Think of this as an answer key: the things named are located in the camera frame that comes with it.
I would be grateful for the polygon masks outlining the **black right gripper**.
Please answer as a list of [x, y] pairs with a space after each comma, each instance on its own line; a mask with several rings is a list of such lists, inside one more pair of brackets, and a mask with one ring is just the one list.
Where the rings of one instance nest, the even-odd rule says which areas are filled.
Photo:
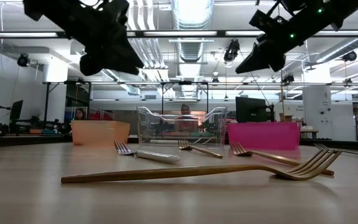
[[297, 46], [302, 46], [300, 36], [286, 30], [287, 23], [283, 17], [271, 18], [257, 10], [249, 24], [263, 31], [253, 44], [251, 53], [236, 68], [236, 73], [253, 72], [271, 68], [274, 72], [281, 70], [286, 63], [285, 54]]

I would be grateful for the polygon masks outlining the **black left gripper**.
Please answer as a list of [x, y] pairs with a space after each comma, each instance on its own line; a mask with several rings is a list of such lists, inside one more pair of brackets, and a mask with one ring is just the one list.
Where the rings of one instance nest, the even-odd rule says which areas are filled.
[[139, 74], [144, 66], [127, 38], [126, 0], [103, 0], [96, 9], [80, 3], [72, 9], [75, 22], [73, 38], [85, 46], [80, 58], [80, 71], [86, 76], [103, 69]]

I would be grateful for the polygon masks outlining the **red plastic bin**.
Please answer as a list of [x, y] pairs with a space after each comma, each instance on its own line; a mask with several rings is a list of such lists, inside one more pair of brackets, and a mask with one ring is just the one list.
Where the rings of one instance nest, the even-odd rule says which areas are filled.
[[230, 143], [246, 149], [294, 151], [300, 145], [301, 128], [294, 122], [230, 123]]

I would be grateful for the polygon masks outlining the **black overhead rig beam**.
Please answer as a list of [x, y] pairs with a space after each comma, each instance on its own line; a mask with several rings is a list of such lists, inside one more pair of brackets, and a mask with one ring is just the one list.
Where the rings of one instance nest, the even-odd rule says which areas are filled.
[[[130, 30], [129, 38], [252, 38], [262, 35], [259, 30]], [[318, 37], [358, 37], [358, 30], [322, 30], [313, 35]], [[67, 39], [65, 32], [0, 32], [0, 39]]]

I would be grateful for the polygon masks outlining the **black computer monitor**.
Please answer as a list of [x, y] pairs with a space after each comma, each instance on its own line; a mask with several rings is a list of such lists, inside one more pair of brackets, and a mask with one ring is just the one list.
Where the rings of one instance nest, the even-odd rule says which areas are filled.
[[274, 105], [263, 99], [236, 97], [236, 120], [238, 123], [274, 122]]
[[23, 100], [19, 100], [12, 104], [9, 124], [14, 124], [20, 119], [23, 102]]

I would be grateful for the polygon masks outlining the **clear plastic bin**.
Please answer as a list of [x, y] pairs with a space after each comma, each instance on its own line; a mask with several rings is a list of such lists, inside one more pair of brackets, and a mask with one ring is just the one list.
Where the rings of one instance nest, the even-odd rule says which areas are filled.
[[198, 119], [196, 132], [175, 131], [175, 121], [180, 116], [180, 112], [159, 114], [145, 106], [139, 106], [137, 108], [139, 144], [170, 145], [177, 144], [179, 139], [184, 139], [188, 144], [195, 146], [223, 147], [226, 140], [226, 107], [217, 106], [208, 113], [205, 111], [191, 113], [191, 117]]

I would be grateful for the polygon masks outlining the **orange plastic bin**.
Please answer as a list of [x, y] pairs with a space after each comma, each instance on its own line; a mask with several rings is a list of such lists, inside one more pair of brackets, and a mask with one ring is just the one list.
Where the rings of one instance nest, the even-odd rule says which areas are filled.
[[127, 143], [131, 125], [109, 120], [74, 120], [71, 123], [75, 146], [114, 146], [115, 141]]

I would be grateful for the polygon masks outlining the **gold fork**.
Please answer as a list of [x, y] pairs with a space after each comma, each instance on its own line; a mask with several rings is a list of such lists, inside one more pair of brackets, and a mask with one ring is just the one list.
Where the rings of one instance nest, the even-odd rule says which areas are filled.
[[224, 156], [221, 154], [217, 154], [215, 152], [209, 151], [207, 149], [201, 148], [201, 147], [196, 147], [196, 146], [191, 146], [188, 144], [187, 141], [185, 141], [184, 139], [179, 139], [178, 140], [178, 147], [180, 150], [187, 150], [187, 151], [191, 151], [191, 150], [196, 150], [200, 153], [209, 155], [209, 156], [213, 156], [219, 159], [222, 159]]
[[322, 174], [340, 155], [340, 150], [321, 149], [306, 162], [288, 170], [279, 170], [270, 166], [251, 164], [233, 166], [199, 166], [174, 169], [127, 170], [120, 172], [104, 172], [98, 174], [73, 175], [61, 178], [63, 184], [90, 182], [113, 182], [127, 180], [169, 179], [177, 177], [193, 177], [201, 175], [224, 174], [249, 170], [263, 170], [290, 180], [309, 180]]
[[320, 174], [327, 174], [327, 168], [340, 156], [342, 152], [338, 150], [329, 151], [322, 149], [309, 160], [299, 162], [282, 156], [268, 154], [266, 152], [246, 151], [238, 142], [231, 143], [231, 151], [235, 156], [262, 156], [273, 161], [291, 165], [292, 168], [289, 170], [278, 170], [273, 167], [263, 165], [222, 166], [213, 168], [209, 174], [221, 174], [246, 170], [264, 170], [290, 180], [309, 180], [319, 176]]

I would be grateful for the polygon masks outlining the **black fork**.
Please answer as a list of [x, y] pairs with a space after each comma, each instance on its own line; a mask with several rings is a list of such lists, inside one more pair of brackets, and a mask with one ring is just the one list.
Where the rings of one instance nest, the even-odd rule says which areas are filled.
[[[320, 143], [317, 143], [317, 144], [314, 144], [314, 146], [316, 146], [318, 149], [323, 149], [325, 151], [331, 151], [327, 146], [325, 146], [324, 144], [320, 144]], [[347, 153], [347, 154], [353, 154], [353, 155], [357, 155], [358, 156], [358, 152], [351, 152], [351, 151], [342, 151], [344, 153]]]

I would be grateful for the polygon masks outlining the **black rig frame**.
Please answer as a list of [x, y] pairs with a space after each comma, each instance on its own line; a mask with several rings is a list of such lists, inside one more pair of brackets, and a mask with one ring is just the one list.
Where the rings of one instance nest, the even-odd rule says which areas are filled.
[[70, 122], [76, 110], [82, 109], [87, 118], [91, 101], [92, 84], [83, 80], [44, 82], [46, 85], [44, 121]]
[[164, 114], [164, 86], [165, 85], [196, 85], [206, 94], [206, 112], [209, 112], [209, 83], [208, 82], [192, 82], [192, 81], [178, 81], [178, 82], [160, 82], [162, 88], [162, 99], [161, 99], [161, 113]]

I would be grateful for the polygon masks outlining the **silver ventilation duct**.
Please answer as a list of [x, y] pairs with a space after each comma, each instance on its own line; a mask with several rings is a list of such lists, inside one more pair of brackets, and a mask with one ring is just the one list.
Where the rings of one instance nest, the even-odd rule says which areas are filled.
[[[214, 0], [170, 0], [175, 30], [208, 30], [213, 17]], [[204, 43], [182, 39], [177, 43], [179, 74], [183, 81], [196, 82], [201, 71]]]

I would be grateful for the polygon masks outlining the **white handled silver fork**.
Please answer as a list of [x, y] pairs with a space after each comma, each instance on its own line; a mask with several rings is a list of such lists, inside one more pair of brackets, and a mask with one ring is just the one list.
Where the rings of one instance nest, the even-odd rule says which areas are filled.
[[121, 156], [134, 156], [139, 157], [142, 159], [148, 159], [151, 161], [157, 161], [162, 163], [168, 163], [168, 164], [175, 164], [180, 162], [180, 157], [171, 155], [171, 154], [161, 154], [157, 152], [150, 152], [150, 151], [132, 151], [124, 142], [122, 141], [115, 141], [114, 146], [116, 148], [116, 151]]

